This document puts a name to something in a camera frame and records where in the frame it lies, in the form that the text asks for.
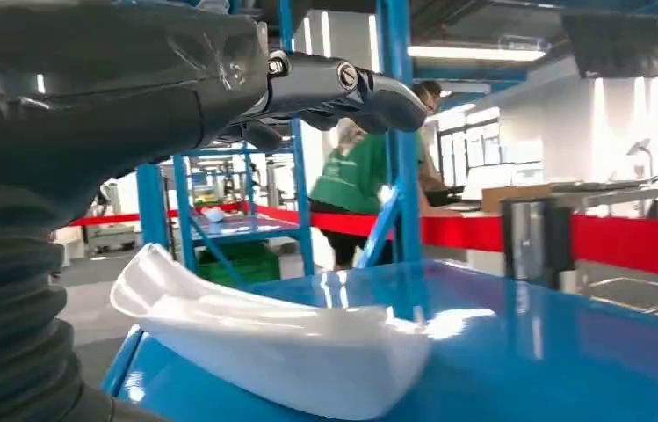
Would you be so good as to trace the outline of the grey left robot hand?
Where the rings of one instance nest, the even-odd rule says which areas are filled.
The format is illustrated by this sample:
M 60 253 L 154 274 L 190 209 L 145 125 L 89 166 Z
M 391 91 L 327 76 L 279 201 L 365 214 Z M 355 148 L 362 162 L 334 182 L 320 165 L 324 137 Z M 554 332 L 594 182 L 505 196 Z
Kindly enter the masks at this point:
M 413 131 L 421 100 L 344 59 L 270 52 L 257 23 L 155 1 L 0 1 L 0 190 L 82 205 L 138 164 L 268 119 Z

